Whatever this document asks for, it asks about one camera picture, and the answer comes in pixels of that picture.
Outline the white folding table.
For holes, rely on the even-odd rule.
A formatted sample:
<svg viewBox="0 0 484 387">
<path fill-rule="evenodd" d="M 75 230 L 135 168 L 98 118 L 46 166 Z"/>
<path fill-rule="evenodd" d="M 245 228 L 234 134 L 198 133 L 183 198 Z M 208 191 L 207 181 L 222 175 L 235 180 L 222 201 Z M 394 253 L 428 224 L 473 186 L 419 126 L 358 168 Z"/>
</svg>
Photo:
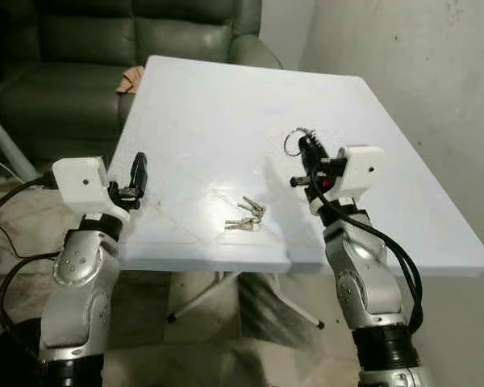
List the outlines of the white folding table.
<svg viewBox="0 0 484 387">
<path fill-rule="evenodd" d="M 141 209 L 120 237 L 126 270 L 329 273 L 323 225 L 289 180 L 301 127 L 329 152 L 385 151 L 359 199 L 371 223 L 404 247 L 424 277 L 484 273 L 484 244 L 366 82 L 353 75 L 150 56 L 111 162 L 124 183 L 137 152 L 148 158 Z M 260 231 L 224 230 L 267 206 Z"/>
</svg>

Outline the silver key bunch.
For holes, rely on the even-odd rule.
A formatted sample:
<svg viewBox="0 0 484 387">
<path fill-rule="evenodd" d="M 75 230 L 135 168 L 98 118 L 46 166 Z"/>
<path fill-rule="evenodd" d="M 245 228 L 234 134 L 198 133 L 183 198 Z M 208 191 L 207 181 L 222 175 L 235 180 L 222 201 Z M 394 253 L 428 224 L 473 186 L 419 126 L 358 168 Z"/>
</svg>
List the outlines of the silver key bunch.
<svg viewBox="0 0 484 387">
<path fill-rule="evenodd" d="M 260 231 L 263 218 L 267 214 L 267 206 L 245 196 L 242 196 L 242 200 L 243 202 L 238 203 L 237 206 L 248 211 L 247 216 L 239 218 L 239 220 L 227 220 L 224 222 L 224 230 Z"/>
</svg>

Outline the grey blue furniture leg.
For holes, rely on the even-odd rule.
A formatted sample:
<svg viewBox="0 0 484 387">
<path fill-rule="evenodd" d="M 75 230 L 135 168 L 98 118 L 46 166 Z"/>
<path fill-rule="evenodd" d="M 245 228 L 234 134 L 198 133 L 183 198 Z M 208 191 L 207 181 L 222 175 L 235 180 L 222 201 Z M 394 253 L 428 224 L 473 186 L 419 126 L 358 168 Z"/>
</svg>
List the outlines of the grey blue furniture leg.
<svg viewBox="0 0 484 387">
<path fill-rule="evenodd" d="M 5 155 L 7 161 L 7 163 L 0 162 L 0 166 L 17 181 L 25 183 L 40 176 L 2 124 L 0 124 L 0 152 Z"/>
</svg>

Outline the dark green leather sofa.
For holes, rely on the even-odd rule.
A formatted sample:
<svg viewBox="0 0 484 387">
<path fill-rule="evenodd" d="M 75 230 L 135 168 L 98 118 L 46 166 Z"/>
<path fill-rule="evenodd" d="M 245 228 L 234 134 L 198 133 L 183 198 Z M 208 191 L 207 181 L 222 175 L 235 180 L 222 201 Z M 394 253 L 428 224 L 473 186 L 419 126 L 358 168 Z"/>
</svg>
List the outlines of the dark green leather sofa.
<svg viewBox="0 0 484 387">
<path fill-rule="evenodd" d="M 0 125 L 32 162 L 110 158 L 150 56 L 279 68 L 261 0 L 0 0 Z"/>
</svg>

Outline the white metal table leg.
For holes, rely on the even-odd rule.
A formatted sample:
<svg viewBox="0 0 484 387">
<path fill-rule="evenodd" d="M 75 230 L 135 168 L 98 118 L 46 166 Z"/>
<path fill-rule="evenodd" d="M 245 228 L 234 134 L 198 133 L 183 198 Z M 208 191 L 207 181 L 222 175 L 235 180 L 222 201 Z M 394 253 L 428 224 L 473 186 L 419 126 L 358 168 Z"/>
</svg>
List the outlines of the white metal table leg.
<svg viewBox="0 0 484 387">
<path fill-rule="evenodd" d="M 194 295 L 193 298 L 186 300 L 182 306 L 177 306 L 175 310 L 172 310 L 172 313 L 169 313 L 168 316 L 165 317 L 165 321 L 168 323 L 175 323 L 180 317 L 184 316 L 184 314 L 188 314 L 195 307 L 201 305 L 201 303 L 212 298 L 214 294 L 217 294 L 217 292 L 226 288 L 227 285 L 237 281 L 240 274 L 240 272 L 216 272 L 214 274 L 214 280 L 209 286 L 202 289 L 202 291 L 198 292 L 197 295 Z"/>
<path fill-rule="evenodd" d="M 326 324 L 322 319 L 312 314 L 306 307 L 298 302 L 296 296 L 290 296 L 286 282 L 290 280 L 290 274 L 283 273 L 258 273 L 257 280 L 265 289 L 265 309 L 271 314 L 291 313 L 297 319 L 302 319 L 308 326 L 317 331 L 323 331 Z"/>
</svg>

